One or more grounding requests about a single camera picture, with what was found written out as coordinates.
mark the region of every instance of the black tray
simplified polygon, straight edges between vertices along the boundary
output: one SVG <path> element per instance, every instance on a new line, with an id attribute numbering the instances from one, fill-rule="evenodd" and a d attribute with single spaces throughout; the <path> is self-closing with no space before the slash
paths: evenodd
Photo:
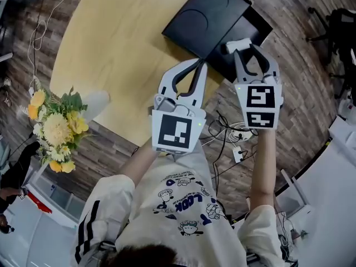
<path id="1" fill-rule="evenodd" d="M 272 30 L 250 5 L 249 0 L 188 0 L 162 34 L 233 82 L 234 57 L 223 55 L 221 45 L 247 37 L 261 45 Z M 248 50 L 244 58 L 246 62 L 251 59 Z"/>

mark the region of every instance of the red object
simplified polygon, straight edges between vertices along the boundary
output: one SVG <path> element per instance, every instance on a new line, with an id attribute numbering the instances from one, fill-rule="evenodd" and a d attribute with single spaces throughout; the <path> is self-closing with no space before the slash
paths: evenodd
<path id="1" fill-rule="evenodd" d="M 30 191 L 28 191 L 27 196 L 37 205 L 37 207 L 48 214 L 52 213 L 52 210 L 49 209 L 46 205 L 44 205 L 39 199 L 37 199 Z"/>

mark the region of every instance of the cartoon print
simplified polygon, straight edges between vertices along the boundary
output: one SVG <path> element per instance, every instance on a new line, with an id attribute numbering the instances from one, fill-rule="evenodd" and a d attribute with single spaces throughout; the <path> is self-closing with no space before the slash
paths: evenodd
<path id="1" fill-rule="evenodd" d="M 166 218 L 170 219 L 170 220 L 177 220 L 175 215 L 168 215 L 168 216 L 166 216 Z"/>
<path id="2" fill-rule="evenodd" d="M 193 178 L 183 177 L 181 179 L 178 179 L 177 185 L 178 186 L 186 186 L 191 182 L 191 180 L 194 180 L 194 179 L 195 179 L 194 177 Z"/>
<path id="3" fill-rule="evenodd" d="M 202 202 L 202 195 L 200 193 L 188 193 L 182 199 L 175 201 L 173 204 L 176 207 L 176 211 L 181 212 L 189 209 L 195 202 Z"/>
<path id="4" fill-rule="evenodd" d="M 201 214 L 200 218 L 202 219 L 202 225 L 208 225 L 211 224 L 211 220 L 209 220 L 206 215 Z"/>
<path id="5" fill-rule="evenodd" d="M 202 187 L 200 190 L 205 196 L 211 197 L 211 195 L 209 194 L 206 188 Z"/>
<path id="6" fill-rule="evenodd" d="M 194 180 L 194 173 L 191 171 L 185 171 L 165 177 L 162 181 L 166 182 L 168 187 L 177 184 L 178 186 L 186 186 L 191 180 Z"/>
<path id="7" fill-rule="evenodd" d="M 154 214 L 158 214 L 159 212 L 165 212 L 167 214 L 170 214 L 171 212 L 174 212 L 171 209 L 154 209 Z"/>
<path id="8" fill-rule="evenodd" d="M 169 202 L 171 199 L 173 199 L 172 193 L 173 193 L 172 189 L 166 189 L 166 190 L 160 191 L 158 193 L 158 197 L 160 197 L 163 201 L 163 204 L 165 204 L 165 203 Z"/>
<path id="9" fill-rule="evenodd" d="M 208 204 L 206 207 L 206 212 L 210 219 L 218 220 L 220 219 L 220 216 L 226 218 L 220 206 L 217 204 Z"/>
<path id="10" fill-rule="evenodd" d="M 167 205 L 166 205 L 167 202 L 173 199 L 172 193 L 173 193 L 172 189 L 165 189 L 158 193 L 158 197 L 162 199 L 163 203 L 158 205 L 157 208 L 153 209 L 154 214 L 158 214 L 159 212 L 166 212 L 166 213 L 173 212 L 171 209 L 167 209 Z"/>
<path id="11" fill-rule="evenodd" d="M 198 231 L 198 228 L 196 227 L 198 224 L 197 221 L 182 221 L 182 223 L 180 224 L 180 227 L 178 228 L 179 230 L 181 230 L 181 235 L 192 235 L 192 234 L 203 234 L 202 231 Z"/>

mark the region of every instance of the dark wood flooring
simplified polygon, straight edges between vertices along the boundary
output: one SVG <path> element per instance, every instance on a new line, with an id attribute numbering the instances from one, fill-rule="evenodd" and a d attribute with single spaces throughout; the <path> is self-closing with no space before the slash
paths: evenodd
<path id="1" fill-rule="evenodd" d="M 46 19 L 59 0 L 43 0 L 40 19 Z M 336 102 L 334 91 L 338 90 L 328 77 L 328 71 L 339 69 L 334 61 L 324 68 L 326 56 L 325 42 L 306 43 L 305 36 L 318 36 L 323 33 L 319 21 L 311 16 L 308 6 L 316 7 L 323 15 L 335 8 L 356 9 L 356 0 L 252 0 L 253 7 L 273 27 L 273 32 L 263 47 L 279 62 L 283 80 L 284 106 L 280 113 L 277 130 L 277 167 L 295 175 L 320 150 L 328 138 L 328 127 L 334 120 Z M 69 20 L 80 0 L 66 0 L 54 12 L 43 40 L 43 46 L 36 52 L 37 77 L 49 88 L 53 65 L 61 39 Z M 7 25 L 2 52 L 13 51 L 14 57 L 7 62 L 7 75 L 13 86 L 9 89 L 12 107 L 0 103 L 0 132 L 15 149 L 31 132 L 30 122 L 19 112 L 19 106 L 27 106 L 32 67 L 27 60 L 27 48 L 32 31 L 36 27 L 41 1 L 8 4 L 3 24 Z M 249 66 L 253 69 L 255 62 Z M 242 121 L 236 94 L 232 84 L 221 84 L 207 103 L 207 123 L 217 117 L 219 110 L 229 123 Z M 97 180 L 103 176 L 118 173 L 120 166 L 131 156 L 135 145 L 108 131 L 99 124 L 90 124 L 93 136 L 82 141 L 75 156 L 77 169 L 70 174 L 46 175 L 64 189 L 82 199 L 87 199 Z M 204 136 L 208 136 L 207 127 Z M 254 137 L 241 145 L 247 150 L 256 144 Z M 218 156 L 222 143 L 213 141 L 204 146 L 209 163 Z M 16 159 L 19 149 L 12 159 Z M 222 157 L 217 162 L 220 172 L 234 164 L 232 145 L 226 145 Z M 218 198 L 228 214 L 239 216 L 247 210 L 245 197 L 251 183 L 253 158 L 236 165 L 220 176 Z M 284 184 L 278 173 L 276 189 Z"/>

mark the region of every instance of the person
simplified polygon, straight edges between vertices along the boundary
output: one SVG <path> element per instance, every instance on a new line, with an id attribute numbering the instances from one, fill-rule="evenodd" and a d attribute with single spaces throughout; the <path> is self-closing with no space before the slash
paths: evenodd
<path id="1" fill-rule="evenodd" d="M 31 157 L 36 154 L 40 145 L 38 141 L 26 146 L 21 152 L 18 161 L 2 176 L 0 181 L 0 231 L 8 234 L 14 229 L 8 225 L 4 215 L 6 209 L 19 195 L 26 195 L 26 189 L 21 188 L 31 162 Z"/>
<path id="2" fill-rule="evenodd" d="M 266 266 L 284 266 L 274 210 L 275 142 L 275 131 L 259 132 L 250 212 L 236 234 L 217 202 L 200 141 L 190 154 L 158 157 L 149 140 L 119 175 L 93 189 L 72 266 L 243 267 L 246 251 Z"/>

